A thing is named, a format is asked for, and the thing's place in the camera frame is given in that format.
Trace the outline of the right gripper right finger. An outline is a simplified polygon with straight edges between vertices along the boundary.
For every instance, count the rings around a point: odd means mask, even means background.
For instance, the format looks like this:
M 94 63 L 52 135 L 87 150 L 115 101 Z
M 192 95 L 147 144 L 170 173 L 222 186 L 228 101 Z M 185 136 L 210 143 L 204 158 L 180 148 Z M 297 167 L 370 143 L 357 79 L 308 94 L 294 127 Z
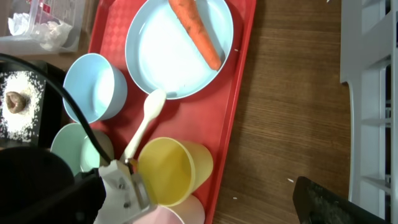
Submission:
M 301 224 L 386 224 L 386 221 L 300 176 L 293 192 L 295 211 Z

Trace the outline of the mint green bowl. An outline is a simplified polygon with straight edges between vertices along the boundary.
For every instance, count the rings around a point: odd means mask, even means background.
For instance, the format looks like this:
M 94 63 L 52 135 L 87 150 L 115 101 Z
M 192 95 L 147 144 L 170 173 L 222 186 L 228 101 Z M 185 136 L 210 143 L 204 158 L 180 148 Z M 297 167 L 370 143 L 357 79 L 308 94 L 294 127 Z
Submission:
M 73 175 L 108 165 L 78 123 L 67 124 L 57 133 L 51 152 L 69 165 Z

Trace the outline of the white rice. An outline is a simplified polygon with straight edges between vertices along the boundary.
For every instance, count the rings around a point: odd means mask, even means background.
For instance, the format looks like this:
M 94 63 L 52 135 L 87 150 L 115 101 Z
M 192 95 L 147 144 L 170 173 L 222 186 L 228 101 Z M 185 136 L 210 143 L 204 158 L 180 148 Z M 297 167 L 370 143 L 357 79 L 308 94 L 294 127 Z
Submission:
M 1 137 L 32 142 L 38 136 L 45 82 L 33 72 L 1 73 Z

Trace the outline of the yellow plastic cup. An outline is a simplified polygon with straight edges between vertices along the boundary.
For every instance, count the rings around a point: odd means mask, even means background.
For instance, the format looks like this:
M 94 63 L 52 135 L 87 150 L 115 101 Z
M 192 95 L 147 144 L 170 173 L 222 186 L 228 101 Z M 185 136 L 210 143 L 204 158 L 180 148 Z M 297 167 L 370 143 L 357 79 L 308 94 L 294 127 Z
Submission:
M 155 203 L 182 203 L 210 177 L 213 157 L 203 145 L 167 137 L 149 141 L 139 154 L 137 171 Z

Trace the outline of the pink plastic cup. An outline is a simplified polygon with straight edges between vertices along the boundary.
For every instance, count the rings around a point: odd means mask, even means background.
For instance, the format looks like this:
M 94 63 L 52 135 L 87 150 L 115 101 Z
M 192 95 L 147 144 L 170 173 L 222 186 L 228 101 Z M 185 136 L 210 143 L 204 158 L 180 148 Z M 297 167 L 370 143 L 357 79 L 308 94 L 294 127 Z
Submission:
M 173 207 L 157 206 L 134 224 L 204 224 L 205 211 L 195 196 L 190 195 L 182 203 Z

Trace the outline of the light blue bowl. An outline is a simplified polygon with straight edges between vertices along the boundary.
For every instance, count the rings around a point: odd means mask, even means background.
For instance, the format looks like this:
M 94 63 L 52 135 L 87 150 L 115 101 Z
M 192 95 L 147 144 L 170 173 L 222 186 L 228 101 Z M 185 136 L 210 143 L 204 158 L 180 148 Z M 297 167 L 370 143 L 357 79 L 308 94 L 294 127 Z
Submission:
M 90 124 L 116 116 L 127 98 L 123 73 L 95 53 L 85 54 L 72 64 L 63 87 Z

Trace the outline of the brown mushroom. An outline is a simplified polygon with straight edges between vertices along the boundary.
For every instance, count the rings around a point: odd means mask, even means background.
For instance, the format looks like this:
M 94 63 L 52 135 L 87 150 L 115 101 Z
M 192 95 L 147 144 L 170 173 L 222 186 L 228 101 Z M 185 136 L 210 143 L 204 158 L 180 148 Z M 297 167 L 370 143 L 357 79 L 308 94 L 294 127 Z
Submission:
M 26 99 L 18 92 L 7 92 L 5 99 L 7 108 L 12 114 L 21 112 L 26 106 Z

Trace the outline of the white tissue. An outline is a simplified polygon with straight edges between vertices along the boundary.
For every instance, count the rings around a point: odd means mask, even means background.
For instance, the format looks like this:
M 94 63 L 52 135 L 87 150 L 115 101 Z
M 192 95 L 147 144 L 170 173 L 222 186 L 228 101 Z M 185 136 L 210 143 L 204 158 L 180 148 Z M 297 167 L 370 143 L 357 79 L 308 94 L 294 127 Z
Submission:
M 29 17 L 27 13 L 14 13 L 13 18 L 9 17 L 7 24 L 11 35 L 22 35 L 28 31 Z M 34 25 L 31 35 L 44 50 L 54 51 L 65 44 L 72 28 L 62 21 L 48 21 Z

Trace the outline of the orange carrot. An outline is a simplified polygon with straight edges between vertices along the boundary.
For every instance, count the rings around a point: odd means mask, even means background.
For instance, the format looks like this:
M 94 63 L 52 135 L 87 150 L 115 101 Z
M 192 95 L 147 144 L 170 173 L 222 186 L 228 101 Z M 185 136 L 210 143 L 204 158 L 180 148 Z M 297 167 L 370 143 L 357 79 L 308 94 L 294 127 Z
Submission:
M 221 59 L 198 12 L 194 0 L 169 0 L 169 5 L 212 70 L 221 68 Z

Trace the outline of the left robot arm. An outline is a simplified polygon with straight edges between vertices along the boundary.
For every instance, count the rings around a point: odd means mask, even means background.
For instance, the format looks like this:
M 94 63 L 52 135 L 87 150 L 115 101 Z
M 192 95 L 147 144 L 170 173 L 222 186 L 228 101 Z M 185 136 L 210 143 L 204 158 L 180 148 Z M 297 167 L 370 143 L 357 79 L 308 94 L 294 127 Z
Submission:
M 93 223 L 106 190 L 96 169 L 73 175 L 45 149 L 1 150 L 1 223 Z

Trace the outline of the clear plastic waste bin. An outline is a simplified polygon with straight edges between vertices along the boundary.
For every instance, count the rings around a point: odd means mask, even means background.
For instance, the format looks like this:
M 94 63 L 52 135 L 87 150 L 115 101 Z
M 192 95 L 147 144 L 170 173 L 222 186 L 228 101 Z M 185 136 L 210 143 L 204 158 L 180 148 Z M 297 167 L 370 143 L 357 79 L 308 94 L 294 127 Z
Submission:
M 85 6 L 84 0 L 1 0 L 1 53 L 77 51 Z

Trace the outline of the grey dishwasher rack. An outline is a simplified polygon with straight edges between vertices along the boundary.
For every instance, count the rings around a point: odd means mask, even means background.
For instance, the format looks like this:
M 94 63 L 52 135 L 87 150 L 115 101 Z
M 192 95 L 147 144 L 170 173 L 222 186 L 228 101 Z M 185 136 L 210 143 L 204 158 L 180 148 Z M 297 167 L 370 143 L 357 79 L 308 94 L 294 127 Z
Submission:
M 397 1 L 342 0 L 340 82 L 349 86 L 349 200 L 397 223 Z

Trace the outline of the black plastic tray bin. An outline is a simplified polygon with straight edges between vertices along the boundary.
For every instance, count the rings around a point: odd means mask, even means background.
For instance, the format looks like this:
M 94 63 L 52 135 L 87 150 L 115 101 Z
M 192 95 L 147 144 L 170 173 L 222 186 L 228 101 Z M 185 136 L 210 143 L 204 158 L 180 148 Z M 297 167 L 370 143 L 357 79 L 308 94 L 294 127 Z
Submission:
M 25 101 L 11 113 L 6 94 L 16 92 Z M 49 148 L 61 127 L 62 97 L 43 76 L 10 62 L 1 62 L 1 149 L 17 146 Z

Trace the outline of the red serving tray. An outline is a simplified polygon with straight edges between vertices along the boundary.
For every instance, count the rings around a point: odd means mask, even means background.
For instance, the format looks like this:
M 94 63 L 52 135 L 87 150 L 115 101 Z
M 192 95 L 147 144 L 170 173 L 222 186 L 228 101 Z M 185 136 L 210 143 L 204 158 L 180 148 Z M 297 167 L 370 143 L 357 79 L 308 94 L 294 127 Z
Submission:
M 143 138 L 147 142 L 170 137 L 200 143 L 209 149 L 214 161 L 213 172 L 194 193 L 205 209 L 206 223 L 212 223 L 216 210 L 256 3 L 256 0 L 227 1 L 234 23 L 234 39 L 222 71 L 202 91 L 181 100 L 167 101 Z M 111 119 L 91 124 L 108 135 L 116 157 L 121 156 L 143 118 L 146 94 L 132 81 L 124 56 L 128 28 L 142 5 L 143 1 L 100 1 L 88 49 L 107 58 L 126 77 L 128 96 L 123 109 Z

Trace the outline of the light blue plate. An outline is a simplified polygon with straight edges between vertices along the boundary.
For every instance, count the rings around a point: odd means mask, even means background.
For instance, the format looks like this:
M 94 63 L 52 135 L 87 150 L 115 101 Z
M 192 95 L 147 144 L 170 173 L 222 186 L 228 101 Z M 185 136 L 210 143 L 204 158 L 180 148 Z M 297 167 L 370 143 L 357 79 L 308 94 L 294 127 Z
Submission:
M 196 4 L 225 67 L 234 39 L 231 11 L 224 0 Z M 220 73 L 205 62 L 168 0 L 148 0 L 138 10 L 127 33 L 125 58 L 131 78 L 142 91 L 162 89 L 169 100 L 195 94 Z

